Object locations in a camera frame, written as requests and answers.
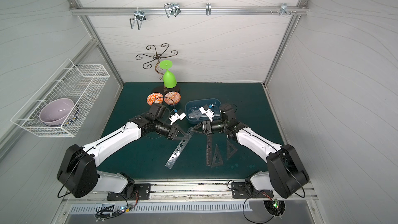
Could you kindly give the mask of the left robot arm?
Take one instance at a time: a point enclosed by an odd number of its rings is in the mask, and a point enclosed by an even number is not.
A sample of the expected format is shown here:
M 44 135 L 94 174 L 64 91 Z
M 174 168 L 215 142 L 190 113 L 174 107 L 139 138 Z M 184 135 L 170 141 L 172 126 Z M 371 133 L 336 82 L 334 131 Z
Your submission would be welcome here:
M 176 124 L 186 114 L 179 110 L 171 114 L 169 121 L 162 121 L 167 107 L 153 103 L 149 111 L 128 120 L 111 134 L 86 144 L 70 146 L 61 162 L 57 180 L 75 198 L 92 192 L 110 192 L 131 199 L 135 196 L 134 180 L 124 173 L 107 173 L 97 169 L 109 156 L 129 143 L 155 132 L 169 140 L 183 140 L 187 134 Z

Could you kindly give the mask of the clear stencil ruler narrow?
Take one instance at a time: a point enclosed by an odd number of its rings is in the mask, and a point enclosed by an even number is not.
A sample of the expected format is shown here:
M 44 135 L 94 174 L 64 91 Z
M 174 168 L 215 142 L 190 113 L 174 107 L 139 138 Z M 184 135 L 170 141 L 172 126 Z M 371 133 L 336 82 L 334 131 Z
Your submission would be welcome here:
M 206 135 L 206 165 L 211 166 L 212 159 L 212 134 Z

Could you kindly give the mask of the blue plastic storage box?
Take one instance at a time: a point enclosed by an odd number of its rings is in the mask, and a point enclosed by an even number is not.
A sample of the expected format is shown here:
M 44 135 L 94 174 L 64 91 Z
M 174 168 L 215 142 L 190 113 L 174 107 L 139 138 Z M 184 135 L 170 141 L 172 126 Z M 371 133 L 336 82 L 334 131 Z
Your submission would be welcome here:
M 189 101 L 185 105 L 188 122 L 198 124 L 210 120 L 205 111 L 212 112 L 212 120 L 220 120 L 220 106 L 221 102 L 215 98 Z

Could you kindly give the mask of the small clear triangle ruler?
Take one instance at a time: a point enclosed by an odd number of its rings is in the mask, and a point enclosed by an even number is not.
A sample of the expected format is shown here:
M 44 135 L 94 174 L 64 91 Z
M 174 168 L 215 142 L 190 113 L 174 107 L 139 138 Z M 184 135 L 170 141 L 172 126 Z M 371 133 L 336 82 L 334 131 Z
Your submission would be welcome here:
M 227 159 L 231 159 L 232 156 L 234 156 L 237 152 L 237 148 L 229 141 L 227 140 Z

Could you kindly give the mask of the tall clear triangle ruler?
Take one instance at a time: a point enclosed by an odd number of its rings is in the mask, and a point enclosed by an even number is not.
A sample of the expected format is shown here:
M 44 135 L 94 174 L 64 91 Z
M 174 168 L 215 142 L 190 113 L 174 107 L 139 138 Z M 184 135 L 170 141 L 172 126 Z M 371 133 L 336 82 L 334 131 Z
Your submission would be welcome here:
M 211 167 L 219 167 L 223 165 L 223 159 L 222 159 L 222 155 L 219 149 L 219 146 L 216 145 L 215 151 L 214 151 L 214 156 L 212 159 L 212 163 L 211 163 Z

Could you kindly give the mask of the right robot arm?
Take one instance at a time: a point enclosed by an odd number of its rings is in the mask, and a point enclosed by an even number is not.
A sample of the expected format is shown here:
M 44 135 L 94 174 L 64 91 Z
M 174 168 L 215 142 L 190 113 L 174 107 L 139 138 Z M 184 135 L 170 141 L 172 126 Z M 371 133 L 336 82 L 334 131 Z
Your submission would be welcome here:
M 245 179 L 250 195 L 261 191 L 275 191 L 280 197 L 287 199 L 310 182 L 309 174 L 292 145 L 277 144 L 257 134 L 248 125 L 237 120 L 231 104 L 219 107 L 219 120 L 214 118 L 212 105 L 201 106 L 199 112 L 208 118 L 199 126 L 209 141 L 213 133 L 224 133 L 228 139 L 250 149 L 266 162 L 266 172 L 259 171 Z

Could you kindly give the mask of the clear stencil ruler wide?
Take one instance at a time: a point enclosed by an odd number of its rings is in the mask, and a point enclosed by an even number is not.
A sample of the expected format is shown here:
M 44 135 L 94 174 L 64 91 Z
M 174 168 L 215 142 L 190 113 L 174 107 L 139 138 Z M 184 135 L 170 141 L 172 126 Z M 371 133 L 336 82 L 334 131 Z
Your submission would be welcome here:
M 187 138 L 180 141 L 180 143 L 177 145 L 176 149 L 168 159 L 168 162 L 165 165 L 168 169 L 171 170 L 173 168 L 175 162 L 178 160 L 178 157 L 182 154 L 183 150 L 185 149 L 186 145 L 188 144 L 192 136 L 193 136 L 193 131 L 192 127 L 190 127 L 187 131 Z

